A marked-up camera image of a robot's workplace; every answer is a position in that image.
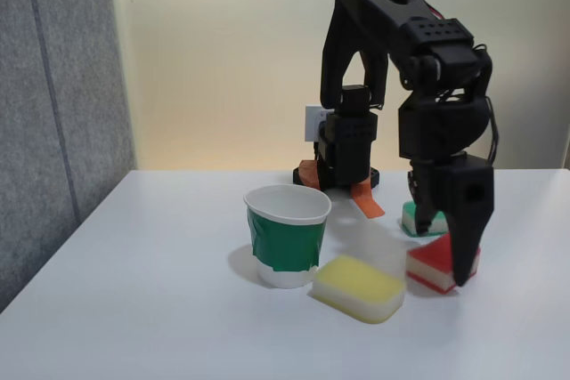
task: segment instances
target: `cream wall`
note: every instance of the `cream wall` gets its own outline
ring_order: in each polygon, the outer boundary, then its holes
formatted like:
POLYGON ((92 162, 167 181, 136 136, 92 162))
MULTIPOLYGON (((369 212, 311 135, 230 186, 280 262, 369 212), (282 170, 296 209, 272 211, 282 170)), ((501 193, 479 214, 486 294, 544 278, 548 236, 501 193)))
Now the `cream wall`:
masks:
MULTIPOLYGON (((497 166, 562 163, 570 97, 570 0, 428 0, 487 43, 501 131, 497 166)), ((333 0, 115 0, 142 169, 291 169, 312 156, 304 106, 318 103, 333 0)), ((372 163, 405 168, 394 69, 372 163)), ((362 81, 351 65, 346 83, 362 81)), ((489 135, 472 152, 485 155, 489 135)))

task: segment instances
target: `orange tape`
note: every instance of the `orange tape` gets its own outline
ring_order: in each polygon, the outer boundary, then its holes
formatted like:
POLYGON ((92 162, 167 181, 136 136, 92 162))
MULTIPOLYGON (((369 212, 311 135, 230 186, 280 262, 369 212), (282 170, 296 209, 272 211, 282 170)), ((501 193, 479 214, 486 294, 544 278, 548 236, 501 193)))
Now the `orange tape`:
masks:
POLYGON ((376 203, 372 197, 371 178, 368 177, 363 182, 353 184, 350 188, 350 194, 354 202, 361 209, 367 218, 381 217, 385 214, 384 210, 376 203))
POLYGON ((316 160, 302 160, 299 164, 299 178, 306 187, 320 190, 319 174, 316 160))

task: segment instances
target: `red sponge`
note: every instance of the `red sponge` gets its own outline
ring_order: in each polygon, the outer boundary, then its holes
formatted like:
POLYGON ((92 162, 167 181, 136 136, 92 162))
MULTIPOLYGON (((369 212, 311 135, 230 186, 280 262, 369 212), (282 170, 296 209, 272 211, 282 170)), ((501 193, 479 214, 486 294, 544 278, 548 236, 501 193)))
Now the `red sponge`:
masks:
MULTIPOLYGON (((470 277, 477 272, 480 252, 481 248, 477 250, 470 277)), ((446 233, 430 244, 408 251, 406 273, 410 278, 440 294, 447 294, 454 289, 450 234, 446 233)))

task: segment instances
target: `green label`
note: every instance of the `green label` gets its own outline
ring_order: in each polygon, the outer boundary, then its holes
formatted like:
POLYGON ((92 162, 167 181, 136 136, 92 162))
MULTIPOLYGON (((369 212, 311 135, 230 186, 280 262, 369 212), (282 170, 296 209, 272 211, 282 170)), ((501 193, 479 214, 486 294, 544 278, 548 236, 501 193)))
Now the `green label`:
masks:
POLYGON ((325 222, 291 226, 272 222, 248 209, 253 255, 274 271, 308 271, 319 265, 325 222))

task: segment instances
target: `yellow sponge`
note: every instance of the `yellow sponge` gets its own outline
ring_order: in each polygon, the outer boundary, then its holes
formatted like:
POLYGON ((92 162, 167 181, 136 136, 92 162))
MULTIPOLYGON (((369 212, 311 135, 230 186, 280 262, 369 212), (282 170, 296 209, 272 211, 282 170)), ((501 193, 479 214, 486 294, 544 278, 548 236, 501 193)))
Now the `yellow sponge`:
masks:
POLYGON ((317 271, 312 295, 362 322, 378 324, 400 308, 404 292, 401 280, 341 255, 317 271))

